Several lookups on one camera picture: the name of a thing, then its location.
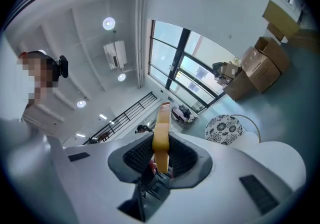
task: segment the floor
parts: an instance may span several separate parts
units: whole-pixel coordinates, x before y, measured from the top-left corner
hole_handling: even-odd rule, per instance
[[[317,168],[320,150],[320,54],[286,44],[283,48],[292,65],[265,93],[252,91],[236,102],[225,95],[182,133],[205,138],[205,127],[211,118],[221,114],[245,115],[258,126],[262,142],[279,141],[296,149],[304,160],[307,180],[310,180]],[[248,131],[256,133],[250,121],[243,117],[238,119]]]

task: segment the pile of clutter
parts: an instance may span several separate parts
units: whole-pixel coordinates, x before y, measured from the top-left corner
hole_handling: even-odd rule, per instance
[[[280,7],[269,2],[263,17],[269,21],[270,36],[261,36],[254,47],[244,53],[240,66],[218,62],[212,65],[217,84],[234,101],[251,89],[265,92],[290,66],[290,59],[281,47],[284,36],[290,39],[299,25]]]

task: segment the black window frame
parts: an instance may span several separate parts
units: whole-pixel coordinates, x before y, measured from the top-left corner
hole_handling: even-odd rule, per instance
[[[192,61],[194,61],[195,63],[197,63],[198,65],[200,65],[201,67],[203,67],[204,69],[206,69],[207,71],[209,71],[209,72],[211,72],[213,74],[213,70],[212,70],[211,67],[207,66],[206,64],[204,64],[203,62],[201,62],[200,60],[198,60],[196,57],[192,56],[191,54],[185,52],[185,48],[186,48],[189,36],[190,36],[192,31],[189,30],[189,29],[183,28],[182,32],[181,32],[181,35],[180,35],[180,39],[179,39],[178,45],[177,45],[177,47],[175,47],[175,46],[173,46],[173,45],[171,45],[171,44],[169,44],[167,42],[164,42],[164,41],[162,41],[162,40],[160,40],[158,38],[155,38],[154,37],[154,35],[155,35],[155,27],[156,27],[156,20],[152,20],[151,35],[150,35],[148,74],[152,78],[154,78],[157,82],[159,82],[161,85],[163,85],[167,90],[171,91],[174,94],[175,94],[175,92],[170,89],[170,86],[171,86],[172,82],[175,82],[178,86],[182,87],[185,91],[187,91],[190,95],[192,95],[198,102],[200,102],[204,106],[204,109],[202,109],[202,110],[197,112],[197,110],[195,110],[192,106],[189,106],[182,99],[180,99],[177,95],[175,95],[175,96],[179,100],[181,100],[184,104],[186,104],[189,108],[191,108],[193,111],[195,111],[197,114],[199,114],[200,112],[202,112],[205,109],[208,109],[212,104],[214,104],[217,100],[219,100],[221,97],[223,97],[226,93],[223,92],[221,94],[217,94],[211,88],[209,88],[206,84],[204,84],[200,79],[198,79],[194,75],[190,74],[189,72],[187,72],[186,70],[184,70],[181,67],[181,63],[182,63],[184,57],[187,57],[187,58],[191,59]],[[172,61],[171,67],[170,67],[169,74],[164,73],[162,70],[160,70],[158,67],[156,67],[154,64],[151,63],[154,40],[156,40],[158,42],[161,42],[161,43],[163,43],[163,44],[165,44],[167,46],[170,46],[170,47],[172,47],[172,48],[174,48],[176,50],[175,54],[174,54],[174,57],[173,57],[173,61]],[[153,75],[151,73],[151,67],[155,68],[156,70],[158,70],[159,72],[161,72],[163,75],[165,75],[167,77],[166,84],[161,82],[155,75]],[[197,86],[199,86],[201,89],[203,89],[209,95],[211,95],[213,97],[213,100],[211,102],[209,102],[209,103],[206,103],[198,95],[196,95],[192,90],[190,90],[188,87],[186,87],[181,82],[179,82],[177,79],[175,79],[175,77],[176,77],[178,72],[181,72],[182,74],[184,74],[192,82],[194,82]]]

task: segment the floral cushion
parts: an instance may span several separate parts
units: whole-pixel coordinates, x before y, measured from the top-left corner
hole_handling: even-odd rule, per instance
[[[230,145],[243,133],[243,127],[239,120],[227,114],[216,116],[205,127],[205,138],[208,141],[224,145]]]

